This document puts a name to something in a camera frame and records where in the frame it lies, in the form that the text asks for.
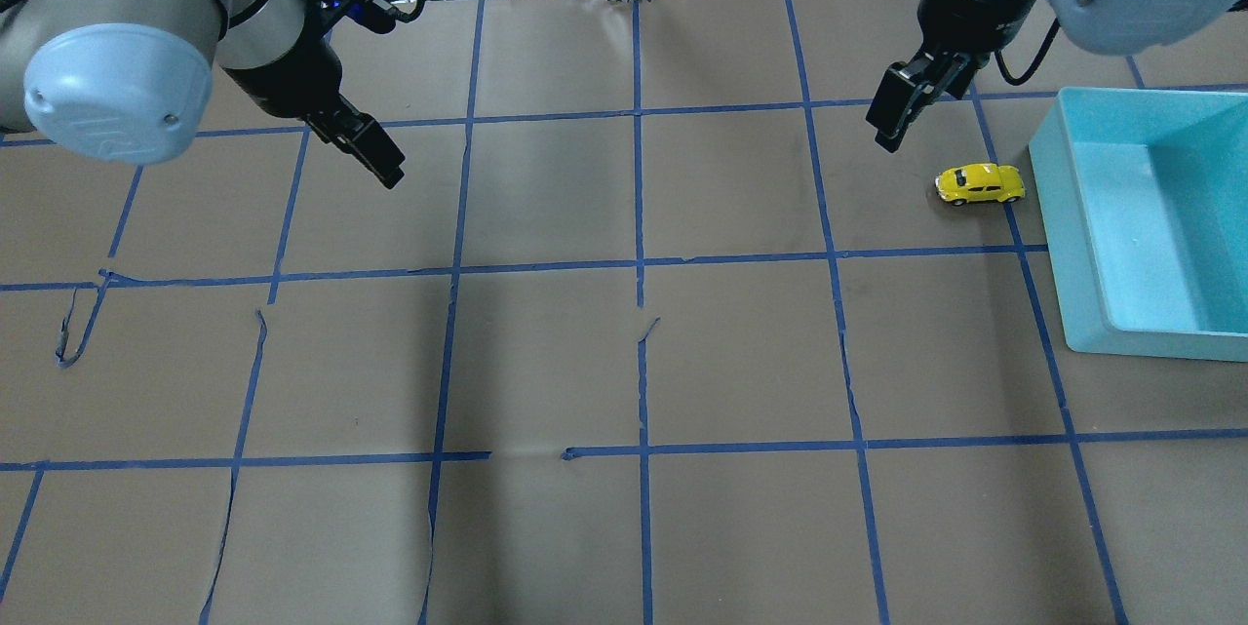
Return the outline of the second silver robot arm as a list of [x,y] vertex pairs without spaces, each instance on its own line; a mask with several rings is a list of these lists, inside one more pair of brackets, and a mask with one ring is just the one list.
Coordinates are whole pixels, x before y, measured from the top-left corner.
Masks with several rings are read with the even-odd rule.
[[190,148],[222,70],[265,114],[298,120],[374,175],[403,153],[339,92],[329,31],[392,31],[389,0],[2,0],[1,126],[106,162],[151,166]]

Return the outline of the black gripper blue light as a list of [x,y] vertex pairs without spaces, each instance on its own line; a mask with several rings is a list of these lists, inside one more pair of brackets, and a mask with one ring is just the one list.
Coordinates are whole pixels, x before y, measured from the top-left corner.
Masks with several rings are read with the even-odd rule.
[[889,65],[866,114],[879,146],[896,153],[924,109],[943,96],[963,99],[1033,7],[1035,0],[919,0],[919,51]]

